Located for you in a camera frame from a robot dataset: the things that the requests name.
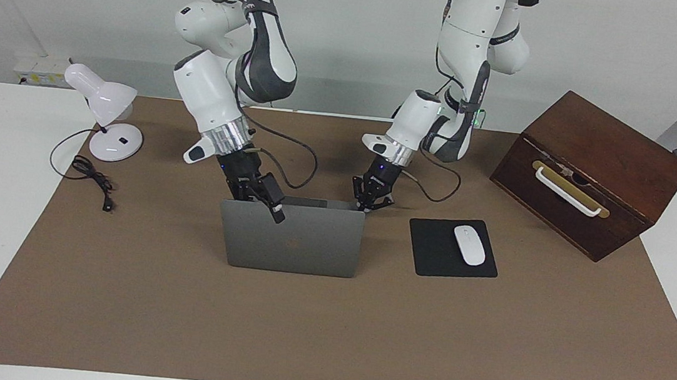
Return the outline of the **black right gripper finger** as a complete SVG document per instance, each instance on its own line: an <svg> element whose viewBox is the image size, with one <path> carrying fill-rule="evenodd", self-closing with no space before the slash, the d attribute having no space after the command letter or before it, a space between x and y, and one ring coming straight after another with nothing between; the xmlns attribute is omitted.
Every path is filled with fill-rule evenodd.
<svg viewBox="0 0 677 380"><path fill-rule="evenodd" d="M238 182L231 180L227 180L226 182L234 200L248 202L254 201L254 190L251 189L251 186L248 182Z"/></svg>
<svg viewBox="0 0 677 380"><path fill-rule="evenodd" d="M256 174L254 176L253 196L266 206L270 215L272 215L272 220L276 224L286 220L283 212L285 194L271 173L266 173L265 175Z"/></svg>

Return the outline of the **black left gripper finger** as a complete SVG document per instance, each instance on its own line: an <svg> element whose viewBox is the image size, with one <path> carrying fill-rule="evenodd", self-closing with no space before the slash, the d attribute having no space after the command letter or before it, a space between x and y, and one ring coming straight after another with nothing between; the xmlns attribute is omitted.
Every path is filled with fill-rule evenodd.
<svg viewBox="0 0 677 380"><path fill-rule="evenodd" d="M394 201L390 190L379 189L371 192L369 211L379 210L393 204Z"/></svg>
<svg viewBox="0 0 677 380"><path fill-rule="evenodd" d="M367 205L367 184L363 177L354 175L352 177L352 186L353 194L355 197L355 204L357 204L357 210L369 211Z"/></svg>

